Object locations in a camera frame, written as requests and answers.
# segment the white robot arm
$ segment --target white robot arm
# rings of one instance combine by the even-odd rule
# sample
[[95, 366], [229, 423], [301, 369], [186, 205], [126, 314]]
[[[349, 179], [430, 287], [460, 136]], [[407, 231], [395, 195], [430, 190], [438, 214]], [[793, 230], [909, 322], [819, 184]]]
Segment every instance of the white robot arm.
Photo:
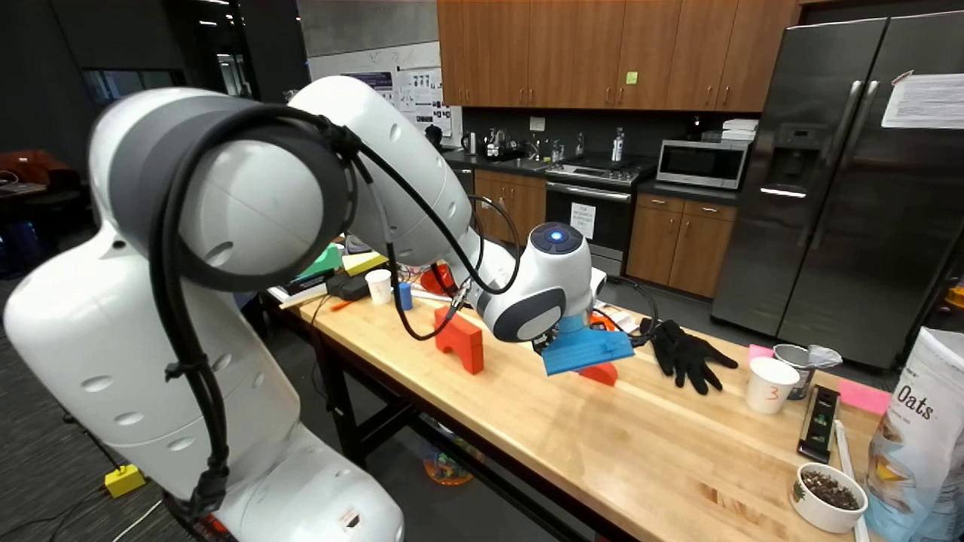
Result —
[[[393, 496], [300, 425], [300, 396], [229, 292], [285, 284], [357, 231], [401, 261], [479, 277], [470, 304], [495, 333], [532, 339], [588, 311], [591, 257], [574, 230], [542, 227], [512, 289], [495, 292], [514, 259], [470, 230], [470, 200], [413, 123], [354, 78], [314, 81], [288, 107], [209, 90], [119, 102], [90, 139], [99, 234], [35, 269], [2, 322], [98, 441], [171, 496], [218, 506], [239, 539], [401, 539]], [[354, 139], [336, 126], [409, 190], [367, 153], [370, 182], [346, 174]]]

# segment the wooden tabletop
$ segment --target wooden tabletop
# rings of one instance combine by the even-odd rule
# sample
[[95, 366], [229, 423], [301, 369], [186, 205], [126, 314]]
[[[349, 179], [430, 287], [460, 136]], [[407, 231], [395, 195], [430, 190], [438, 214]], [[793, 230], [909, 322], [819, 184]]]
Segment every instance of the wooden tabletop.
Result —
[[[486, 372], [470, 378], [430, 339], [409, 339], [395, 306], [357, 301], [301, 304], [301, 318], [349, 353], [395, 378], [438, 409], [466, 425], [532, 474], [569, 492], [636, 539], [835, 539], [803, 522], [791, 503], [804, 403], [782, 416], [743, 408], [748, 349], [708, 337], [742, 362], [713, 369], [720, 396], [676, 389], [650, 346], [618, 362], [618, 385], [579, 374], [546, 378], [542, 360], [522, 343], [495, 339], [486, 324]], [[409, 314], [418, 331], [430, 329], [430, 304]], [[841, 413], [853, 466], [866, 456], [878, 418]]]

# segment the oven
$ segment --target oven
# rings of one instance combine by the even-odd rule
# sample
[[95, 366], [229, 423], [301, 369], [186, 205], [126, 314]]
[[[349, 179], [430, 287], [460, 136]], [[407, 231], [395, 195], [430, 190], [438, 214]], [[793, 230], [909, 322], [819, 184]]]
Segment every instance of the oven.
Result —
[[576, 227], [594, 253], [594, 269], [623, 274], [632, 231], [632, 187], [546, 182], [546, 220]]

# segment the cabinet door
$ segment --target cabinet door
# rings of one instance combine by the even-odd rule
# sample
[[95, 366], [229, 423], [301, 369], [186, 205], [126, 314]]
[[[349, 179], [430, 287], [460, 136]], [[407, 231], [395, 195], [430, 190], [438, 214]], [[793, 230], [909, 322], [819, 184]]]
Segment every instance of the cabinet door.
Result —
[[739, 0], [720, 78], [720, 112], [763, 112], [783, 28], [797, 25], [800, 11], [800, 0]]
[[439, 0], [447, 102], [532, 107], [546, 0]]
[[739, 3], [742, 0], [630, 0], [628, 6], [643, 11], [628, 10], [623, 54], [648, 54], [650, 78], [656, 81], [650, 81], [650, 94], [643, 100], [628, 94], [623, 109], [713, 109], [733, 10]]
[[618, 94], [618, 54], [628, 0], [556, 0], [546, 3], [542, 37], [532, 54], [542, 67], [537, 107], [612, 109]]
[[529, 230], [546, 222], [546, 182], [505, 172], [475, 172], [475, 192], [501, 202], [512, 216], [519, 238], [495, 208], [475, 208], [479, 231], [492, 242], [527, 242]]
[[668, 287], [682, 222], [682, 200], [636, 195], [628, 274]]
[[735, 210], [729, 205], [686, 202], [684, 230], [672, 259], [672, 287], [710, 297], [729, 247]]
[[628, 0], [614, 69], [621, 109], [659, 109], [668, 98], [682, 19], [682, 0]]

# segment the stainless steel refrigerator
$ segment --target stainless steel refrigerator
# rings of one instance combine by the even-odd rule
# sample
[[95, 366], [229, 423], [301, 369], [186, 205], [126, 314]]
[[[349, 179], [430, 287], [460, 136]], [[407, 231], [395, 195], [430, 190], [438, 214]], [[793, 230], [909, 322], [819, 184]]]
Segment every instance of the stainless steel refrigerator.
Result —
[[[964, 130], [882, 123], [927, 77], [964, 77], [964, 11], [783, 33], [710, 315], [863, 366], [903, 356], [964, 227]], [[952, 123], [964, 88], [939, 109]]]

